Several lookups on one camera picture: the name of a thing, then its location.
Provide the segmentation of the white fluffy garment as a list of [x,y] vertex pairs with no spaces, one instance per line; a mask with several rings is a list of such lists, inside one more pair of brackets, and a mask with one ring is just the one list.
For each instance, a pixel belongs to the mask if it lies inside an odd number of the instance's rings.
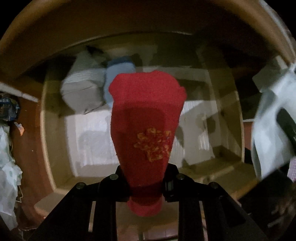
[[283,108],[295,122],[295,64],[285,69],[265,66],[253,80],[262,95],[252,126],[251,157],[262,180],[294,156],[276,117]]

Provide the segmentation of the wooden drawer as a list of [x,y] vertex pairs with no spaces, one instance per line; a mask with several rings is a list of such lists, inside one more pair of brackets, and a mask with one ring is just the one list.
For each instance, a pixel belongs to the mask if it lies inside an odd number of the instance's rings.
[[53,67],[45,78],[41,100],[41,140],[47,173],[53,193],[35,205],[41,215],[49,214],[78,182],[93,184],[104,177],[75,176],[70,163],[66,117],[75,113],[60,93],[62,78],[76,55],[88,51],[97,61],[129,56],[138,72],[149,66],[205,69],[209,73],[217,104],[215,136],[220,143],[213,148],[214,158],[178,169],[195,181],[219,183],[234,199],[239,199],[258,182],[254,168],[244,161],[244,137],[241,106],[229,68],[208,69],[203,59],[205,47],[190,35],[171,33],[127,34],[82,43],[52,58]]

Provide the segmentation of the red sock gold embroidery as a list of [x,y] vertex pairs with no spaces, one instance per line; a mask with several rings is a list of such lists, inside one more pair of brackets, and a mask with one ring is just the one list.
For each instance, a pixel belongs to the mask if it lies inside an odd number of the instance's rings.
[[162,208],[161,183],[187,98],[185,88],[161,71],[122,73],[109,93],[111,138],[132,190],[127,205],[138,216],[154,216]]

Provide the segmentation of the light blue sock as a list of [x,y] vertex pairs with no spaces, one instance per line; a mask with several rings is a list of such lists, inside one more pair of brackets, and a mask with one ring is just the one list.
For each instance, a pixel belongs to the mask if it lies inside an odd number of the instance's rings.
[[109,87],[117,75],[125,73],[136,73],[135,65],[129,56],[119,57],[107,62],[103,97],[110,109],[113,106],[113,97],[109,92]]

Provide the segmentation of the white patterned bedsheet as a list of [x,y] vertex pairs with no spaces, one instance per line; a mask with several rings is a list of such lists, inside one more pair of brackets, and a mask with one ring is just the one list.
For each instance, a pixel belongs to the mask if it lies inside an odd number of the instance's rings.
[[9,230],[18,226],[14,212],[22,170],[16,165],[10,151],[10,127],[1,124],[1,218]]

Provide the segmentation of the grey white striped garment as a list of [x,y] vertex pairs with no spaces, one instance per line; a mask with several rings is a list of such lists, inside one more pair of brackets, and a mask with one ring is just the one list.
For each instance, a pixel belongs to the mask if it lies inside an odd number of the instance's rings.
[[76,55],[70,71],[62,81],[63,101],[77,114],[87,114],[104,105],[105,68],[102,57],[97,61],[84,50]]

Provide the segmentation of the dark patterned bag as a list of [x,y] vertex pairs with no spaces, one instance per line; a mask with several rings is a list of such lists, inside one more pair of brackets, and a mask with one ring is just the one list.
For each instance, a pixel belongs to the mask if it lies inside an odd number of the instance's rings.
[[20,113],[19,102],[13,98],[1,98],[1,121],[14,121]]

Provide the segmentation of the wooden nightstand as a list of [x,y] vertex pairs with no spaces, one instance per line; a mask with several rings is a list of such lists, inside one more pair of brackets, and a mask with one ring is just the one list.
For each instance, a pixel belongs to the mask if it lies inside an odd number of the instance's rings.
[[85,41],[131,32],[191,34],[218,13],[237,16],[288,65],[295,63],[285,25],[264,1],[32,1],[1,38],[1,82],[17,87],[36,63]]

